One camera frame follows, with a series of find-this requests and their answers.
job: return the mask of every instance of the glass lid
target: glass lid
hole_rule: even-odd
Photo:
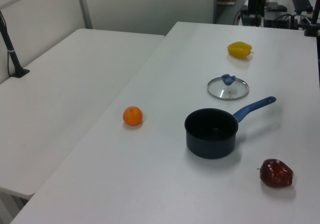
[[[229,74],[211,80],[206,89],[212,97],[220,100],[238,100],[249,94],[248,84]]]

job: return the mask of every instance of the floor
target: floor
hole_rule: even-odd
[[[217,24],[229,24],[232,25],[236,13],[240,10],[240,7],[244,4],[245,0],[236,0],[234,5],[220,5],[216,7],[216,23]]]

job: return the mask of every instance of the blue pan handle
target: blue pan handle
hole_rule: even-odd
[[[245,118],[245,116],[252,112],[255,111],[259,108],[265,107],[269,104],[272,104],[276,101],[277,99],[275,97],[268,97],[268,98],[264,98],[258,102],[252,103],[246,107],[243,107],[242,109],[240,109],[238,112],[236,112],[233,116],[237,119],[238,123],[242,121],[243,118]]]

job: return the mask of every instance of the yellow bell pepper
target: yellow bell pepper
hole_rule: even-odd
[[[252,46],[245,42],[235,42],[228,46],[228,52],[231,56],[239,59],[246,58],[251,52]]]

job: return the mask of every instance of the wall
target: wall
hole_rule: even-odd
[[[7,29],[22,67],[79,28],[79,0],[20,0],[3,8]],[[0,83],[8,78],[7,49],[0,39]],[[11,73],[14,72],[10,59]]]
[[[215,0],[83,0],[94,29],[166,35],[177,21],[213,23]]]

